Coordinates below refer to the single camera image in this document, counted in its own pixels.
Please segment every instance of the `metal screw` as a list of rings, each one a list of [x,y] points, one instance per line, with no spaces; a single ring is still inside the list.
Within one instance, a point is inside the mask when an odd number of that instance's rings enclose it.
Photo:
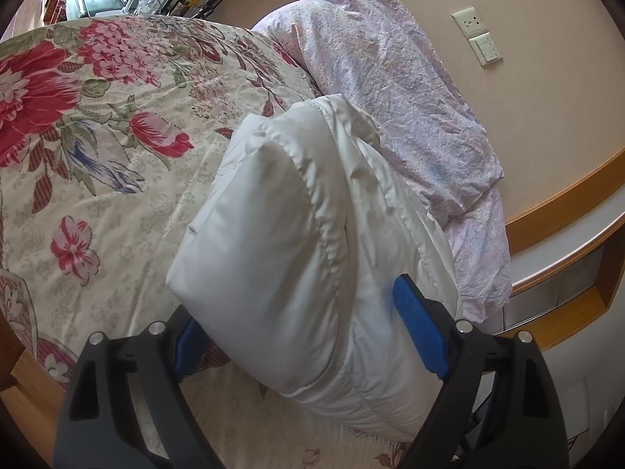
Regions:
[[[148,331],[152,335],[160,335],[162,332],[165,331],[165,323],[162,321],[155,321],[152,324],[150,324]]]
[[[470,333],[471,331],[473,331],[473,325],[471,324],[471,321],[467,321],[466,319],[460,319],[459,321],[456,321],[455,328],[460,333]]]
[[[104,333],[101,331],[96,331],[95,333],[89,335],[89,344],[92,346],[97,346],[102,340],[104,340]]]
[[[518,332],[517,337],[519,337],[519,340],[524,344],[529,344],[532,340],[534,340],[532,334],[525,330]]]

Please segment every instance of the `floral bedspread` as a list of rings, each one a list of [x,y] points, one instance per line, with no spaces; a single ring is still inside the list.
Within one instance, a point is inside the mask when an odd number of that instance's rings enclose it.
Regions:
[[[201,20],[85,19],[0,45],[0,311],[54,379],[90,333],[170,317],[167,270],[233,129],[317,95],[277,42]],[[394,468],[405,450],[300,409],[214,345],[202,367],[182,389],[230,469]]]

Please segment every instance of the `blue gripper pad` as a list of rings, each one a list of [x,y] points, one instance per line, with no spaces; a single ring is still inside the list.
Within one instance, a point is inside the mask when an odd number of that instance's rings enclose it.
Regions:
[[[172,372],[179,382],[198,368],[206,352],[209,339],[199,323],[192,319],[176,342],[176,361]]]
[[[393,303],[425,367],[439,379],[445,380],[451,372],[447,362],[445,339],[427,314],[419,296],[403,276],[398,277],[393,284]]]

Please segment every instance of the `pink blanket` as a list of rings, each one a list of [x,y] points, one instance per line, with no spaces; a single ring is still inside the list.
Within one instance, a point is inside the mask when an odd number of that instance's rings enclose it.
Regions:
[[[300,0],[255,31],[276,39],[324,94],[341,93],[379,128],[385,157],[452,247],[464,315],[481,322],[511,292],[503,177],[486,131],[399,0]]]

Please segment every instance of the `wall socket panel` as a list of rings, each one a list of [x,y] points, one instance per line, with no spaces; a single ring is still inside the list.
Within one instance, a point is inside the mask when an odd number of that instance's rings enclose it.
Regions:
[[[473,7],[468,9],[459,10],[451,15],[454,18],[455,23],[460,28],[462,34],[467,39],[473,39],[474,37],[485,34],[488,30]]]

